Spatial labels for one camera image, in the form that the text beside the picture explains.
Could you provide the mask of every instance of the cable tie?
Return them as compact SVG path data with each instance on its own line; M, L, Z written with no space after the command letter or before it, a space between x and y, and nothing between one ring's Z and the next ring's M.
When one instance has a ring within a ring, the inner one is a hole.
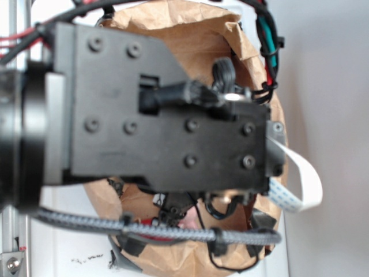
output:
M214 254L214 256L219 257L227 254L228 246L224 242L223 233L221 228L213 227L211 230L215 233L215 240L208 242L209 250Z

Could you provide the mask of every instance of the wire bundle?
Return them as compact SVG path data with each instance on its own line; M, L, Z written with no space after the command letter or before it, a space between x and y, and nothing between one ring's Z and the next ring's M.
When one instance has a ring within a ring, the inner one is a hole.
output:
M262 84L263 89L253 91L253 101L258 104L269 102L273 91L277 88L278 51L284 47L284 38L277 35L276 25L267 9L265 0L241 0L251 5L257 14L256 27L261 43L261 55L265 58L267 81Z
M0 38L0 42L21 39L19 44L0 47L9 49L7 54L0 54L0 65L6 65L15 58L17 54L41 41L42 37L45 37L48 31L58 21L71 22L76 17L85 16L92 10L100 8L104 9L106 7L111 7L112 5L137 1L139 0L73 0L76 4L76 8L64 12L46 23L39 24L35 28L28 28L24 32L9 36L8 38ZM274 20L267 9L267 3L265 0L240 1L252 6L257 14L256 26L258 37L261 42L261 55L265 58L267 82L262 84L262 90L253 91L253 101L255 103L262 104L271 100L273 91L277 88L276 78L278 72L278 51L283 47L283 40L277 36Z

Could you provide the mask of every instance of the teal wire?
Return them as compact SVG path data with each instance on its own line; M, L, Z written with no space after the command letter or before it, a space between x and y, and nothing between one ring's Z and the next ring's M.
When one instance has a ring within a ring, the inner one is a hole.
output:
M274 43L273 43L272 32L270 31L270 28L268 24L266 23L264 17L260 16L258 19L261 24L261 27L263 28L265 32L266 44L268 45L269 52L272 53L276 50L276 47L274 46ZM273 67L277 66L276 56L272 56L272 66Z

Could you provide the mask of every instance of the metal frame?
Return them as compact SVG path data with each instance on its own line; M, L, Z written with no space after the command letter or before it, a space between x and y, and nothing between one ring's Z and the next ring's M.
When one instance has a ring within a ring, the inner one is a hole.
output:
M18 33L31 24L31 6L35 0L0 0L1 36ZM17 56L8 67L23 69L29 51ZM11 206L0 214L0 275L30 277L31 227L28 215Z

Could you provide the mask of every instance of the cable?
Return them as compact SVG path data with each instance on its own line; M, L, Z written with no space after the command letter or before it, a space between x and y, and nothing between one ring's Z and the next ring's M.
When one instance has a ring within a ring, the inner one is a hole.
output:
M195 209L196 209L196 213L197 213L197 217L198 217L198 221L200 222L201 228L205 229L205 225L204 225L204 221L202 221L202 217L200 214L200 210L197 207L197 201L192 197L192 195L190 193L187 192L187 195L189 196L189 198L192 200L192 202L194 203ZM212 262L213 266L215 266L218 269L224 269L224 270L228 270L228 271L234 271L234 272L238 272L241 273L242 271L248 270L248 269L252 269L253 267L255 267L258 263L259 263L259 255L257 253L256 247L254 245L249 245L249 247L253 250L253 256L256 257L256 261L248 266L248 267L244 267L244 268L230 268L230 267L222 267L220 265L218 265L213 258L213 255L209 249L209 245L208 245L208 254L209 254L209 259Z
M77 16L83 16L83 15L87 14L88 12L90 12L92 10L104 8L106 6L112 6L112 5L121 4L121 3L131 3L131 2L137 2L137 1L139 1L139 0L103 0L103 1L100 0L100 1L89 3L89 4L80 5L80 6L74 8L72 10L68 10L68 11L54 17L53 19L51 19L47 23L40 24L40 27L44 28L42 30L42 32L46 33L58 21L71 22ZM36 39L38 39L42 36L42 33L40 32L40 30L37 30L37 28L36 29L32 29L32 28L27 29L26 31L24 31L21 34L22 34L22 37L24 36L22 41L19 42L19 44L17 44L15 47L13 47L6 55L3 56L3 58L0 59L0 65L6 65L13 58L15 58L16 55L18 55L23 50L27 49L28 46L33 41L35 41Z
M112 235L136 234L167 238L174 240L192 240L209 242L216 240L214 230L193 230L174 227L156 227L138 223L126 223L125 221L91 218L88 216L64 214L51 211L46 208L39 209L37 219L48 224L72 230L88 231L95 233L106 233ZM269 233L264 230L248 232L223 231L223 240L226 244L252 244L270 245L281 241L281 236L275 231Z
M1 56L0 59L0 65L6 65L8 62L10 62L17 54L22 52L23 50L27 49L29 45L34 42L36 39L42 37L49 31L50 28L54 26L54 24L58 21L62 22L71 22L74 18L77 16L85 16L88 12L100 8L106 8L106 7L112 7L113 5L121 4L121 3L130 3L130 2L137 2L139 0L83 0L82 4L77 5L76 8L69 10L67 12L64 12L47 23L41 24L39 27L43 28L42 32L40 32L40 28L28 28L22 33L10 36L8 38L0 38L1 40L14 40L22 38L22 41L11 48L11 50ZM276 76L278 71L278 36L277 36L277 30L276 26L274 24L274 20L272 15L269 13L267 7L266 7L266 1L256 1L256 0L240 0L241 2L252 6L255 9L257 17L257 28L258 36L262 44L262 49L264 50L266 60L266 64L268 66L270 77L272 78L272 81L268 80L267 84L276 86ZM256 103L263 103L262 101L270 101L270 99L273 96L273 90L274 88L268 88L265 92L269 92L268 95L264 98L254 98L254 102Z

